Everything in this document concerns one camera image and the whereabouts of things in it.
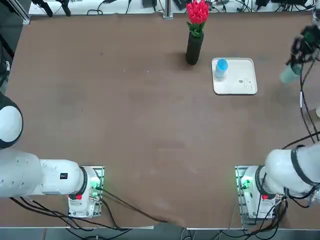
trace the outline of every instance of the metal bracket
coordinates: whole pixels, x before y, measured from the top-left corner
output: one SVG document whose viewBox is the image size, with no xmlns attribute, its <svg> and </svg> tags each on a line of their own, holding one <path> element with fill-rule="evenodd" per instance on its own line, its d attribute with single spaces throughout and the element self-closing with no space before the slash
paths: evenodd
<svg viewBox="0 0 320 240">
<path fill-rule="evenodd" d="M 241 178 L 245 175 L 246 170 L 250 165 L 235 166 L 235 182 L 238 192 L 238 201 L 240 208 L 241 224 L 244 230 L 248 229 L 248 226 L 253 226 L 255 224 L 255 219 L 249 217 L 246 200 L 244 197 L 244 192 L 242 189 Z"/>
<path fill-rule="evenodd" d="M 104 188 L 104 179 L 105 179 L 105 167 L 104 166 L 90 166 L 95 171 L 97 177 L 100 179 L 100 188 Z M 97 190 L 98 196 L 97 198 L 102 198 L 103 191 Z M 102 204 L 101 202 L 96 203 L 93 211 L 93 217 L 100 217 L 102 211 Z"/>
<path fill-rule="evenodd" d="M 171 12 L 171 0 L 165 1 L 165 11 L 162 13 L 163 19 L 174 19 L 174 15 Z"/>
<path fill-rule="evenodd" d="M 164 12 L 163 14 L 162 14 L 162 17 L 163 17 L 163 19 L 166 19 L 166 20 L 168 20 L 168 19 L 174 19 L 174 15 L 172 14 L 172 13 L 170 13 L 169 14 L 169 16 Z"/>
<path fill-rule="evenodd" d="M 16 13 L 22 18 L 23 25 L 29 25 L 30 24 L 30 17 L 27 13 L 27 11 L 24 9 L 24 7 L 20 4 L 18 0 L 7 0 L 10 5 L 13 7 L 13 9 L 16 11 Z"/>
</svg>

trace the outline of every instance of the plastic cup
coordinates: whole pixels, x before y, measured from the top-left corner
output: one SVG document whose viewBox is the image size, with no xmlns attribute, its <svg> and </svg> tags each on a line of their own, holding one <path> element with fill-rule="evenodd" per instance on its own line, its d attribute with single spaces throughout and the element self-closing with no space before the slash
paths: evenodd
<svg viewBox="0 0 320 240">
<path fill-rule="evenodd" d="M 289 84 L 300 79 L 300 74 L 301 74 L 301 65 L 296 64 L 291 67 L 291 65 L 288 64 L 280 74 L 280 80 L 284 84 Z"/>
<path fill-rule="evenodd" d="M 216 63 L 214 75 L 217 78 L 222 78 L 225 72 L 227 71 L 227 69 L 228 69 L 227 60 L 225 60 L 224 58 L 220 58 Z"/>
</svg>

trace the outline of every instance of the black band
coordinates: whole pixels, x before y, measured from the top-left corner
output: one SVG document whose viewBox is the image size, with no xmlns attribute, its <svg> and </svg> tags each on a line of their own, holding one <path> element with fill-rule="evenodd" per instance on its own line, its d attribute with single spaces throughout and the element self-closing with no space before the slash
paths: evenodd
<svg viewBox="0 0 320 240">
<path fill-rule="evenodd" d="M 297 158 L 297 150 L 298 148 L 304 147 L 304 145 L 298 145 L 297 147 L 293 148 L 291 150 L 291 161 L 292 161 L 292 165 L 293 168 L 296 172 L 296 174 L 298 174 L 298 176 L 301 178 L 302 181 L 304 181 L 306 184 L 310 185 L 310 186 L 316 186 L 319 183 L 318 182 L 314 182 L 311 181 L 302 171 L 299 163 L 298 163 L 298 158 Z"/>
<path fill-rule="evenodd" d="M 85 190 L 87 188 L 87 183 L 88 183 L 88 175 L 87 175 L 87 172 L 86 172 L 85 168 L 83 166 L 79 166 L 79 168 L 83 172 L 83 184 L 82 184 L 80 190 L 76 193 L 76 195 L 84 194 L 84 192 L 85 192 Z"/>
</svg>

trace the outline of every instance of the blue cup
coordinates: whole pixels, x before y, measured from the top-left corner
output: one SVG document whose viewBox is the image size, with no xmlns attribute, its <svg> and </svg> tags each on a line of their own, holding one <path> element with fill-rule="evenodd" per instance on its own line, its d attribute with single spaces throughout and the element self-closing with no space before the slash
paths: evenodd
<svg viewBox="0 0 320 240">
<path fill-rule="evenodd" d="M 227 60 L 225 60 L 224 58 L 220 58 L 216 63 L 214 75 L 217 78 L 222 78 L 225 72 L 227 71 L 227 69 L 228 69 Z"/>
</svg>

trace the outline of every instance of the floor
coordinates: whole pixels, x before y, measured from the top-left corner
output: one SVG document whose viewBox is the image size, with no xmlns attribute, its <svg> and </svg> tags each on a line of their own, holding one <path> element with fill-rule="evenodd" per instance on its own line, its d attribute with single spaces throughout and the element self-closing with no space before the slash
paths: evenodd
<svg viewBox="0 0 320 240">
<path fill-rule="evenodd" d="M 21 4 L 28 9 L 30 6 L 31 0 L 21 1 Z M 0 4 L 0 33 L 9 43 L 13 50 L 16 49 L 20 33 L 22 29 L 22 21 L 14 13 L 9 12 L 3 5 Z M 154 239 L 154 240 L 178 240 L 181 237 L 185 237 L 186 231 L 184 231 L 183 236 L 181 233 L 183 228 L 174 226 L 171 224 L 159 224 L 154 226 L 154 229 L 133 229 L 132 231 L 120 236 L 119 240 L 128 240 L 128 239 Z M 92 235 L 101 235 L 105 238 L 112 238 L 117 235 L 117 232 L 109 229 L 95 229 L 91 232 L 82 232 L 75 231 L 76 234 L 81 237 L 92 236 Z M 217 230 L 198 230 L 196 232 L 193 240 L 214 240 L 217 236 Z M 226 231 L 230 235 L 237 236 L 242 233 L 237 230 Z M 261 237 L 268 238 L 272 233 L 268 232 L 261 234 Z M 0 236 L 2 240 L 21 240 L 25 236 L 28 236 L 29 239 L 33 240 L 76 240 L 77 237 L 67 232 L 65 229 L 61 228 L 1 228 Z M 315 240 L 320 238 L 320 231 L 294 231 L 294 230 L 279 230 L 278 233 L 273 238 L 274 240 Z M 221 240 L 231 239 L 225 235 L 220 236 Z"/>
</svg>

